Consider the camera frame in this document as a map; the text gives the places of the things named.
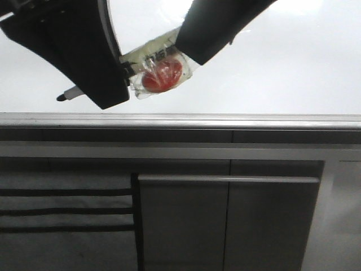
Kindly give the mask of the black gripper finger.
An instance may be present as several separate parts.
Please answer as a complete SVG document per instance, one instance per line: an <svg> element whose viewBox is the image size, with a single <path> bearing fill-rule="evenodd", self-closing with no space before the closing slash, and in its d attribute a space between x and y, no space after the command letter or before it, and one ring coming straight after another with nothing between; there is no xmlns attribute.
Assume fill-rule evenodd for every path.
<svg viewBox="0 0 361 271"><path fill-rule="evenodd" d="M203 65L273 3L273 0L193 1L180 27L175 46Z"/></svg>
<svg viewBox="0 0 361 271"><path fill-rule="evenodd" d="M101 109L129 100L108 1L1 1L1 30L68 77Z"/></svg>

